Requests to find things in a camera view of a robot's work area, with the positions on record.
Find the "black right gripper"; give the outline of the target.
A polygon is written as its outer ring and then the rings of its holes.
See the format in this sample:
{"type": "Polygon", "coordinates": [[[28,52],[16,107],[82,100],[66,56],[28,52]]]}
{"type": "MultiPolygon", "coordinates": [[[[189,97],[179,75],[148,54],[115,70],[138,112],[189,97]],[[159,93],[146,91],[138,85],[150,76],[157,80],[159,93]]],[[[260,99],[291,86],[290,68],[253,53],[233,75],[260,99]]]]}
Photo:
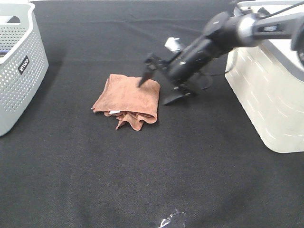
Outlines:
{"type": "Polygon", "coordinates": [[[188,79],[199,73],[211,60],[228,53],[233,47],[227,41],[212,40],[201,35],[169,61],[151,53],[145,61],[146,69],[137,87],[141,87],[153,77],[155,70],[159,70],[176,87],[163,99],[163,105],[170,105],[187,95],[198,94],[200,89],[188,79]]]}

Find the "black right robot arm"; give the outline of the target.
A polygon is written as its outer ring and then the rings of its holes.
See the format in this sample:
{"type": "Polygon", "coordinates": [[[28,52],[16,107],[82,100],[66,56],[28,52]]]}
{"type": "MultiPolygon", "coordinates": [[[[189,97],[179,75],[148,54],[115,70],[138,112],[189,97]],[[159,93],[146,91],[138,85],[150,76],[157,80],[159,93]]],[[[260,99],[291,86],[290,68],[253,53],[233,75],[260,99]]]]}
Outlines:
{"type": "Polygon", "coordinates": [[[234,48],[256,47],[266,39],[290,39],[290,49],[297,52],[302,63],[304,14],[296,12],[283,15],[283,12],[301,5],[302,1],[267,15],[252,9],[242,10],[237,16],[221,12],[211,18],[201,35],[186,47],[181,45],[178,38],[170,37],[165,46],[174,56],[166,61],[150,53],[145,60],[145,71],[138,86],[141,87],[158,70],[174,86],[174,91],[164,99],[164,105],[182,97],[197,95],[202,89],[189,81],[189,78],[193,75],[203,76],[201,69],[204,66],[234,48]]]}

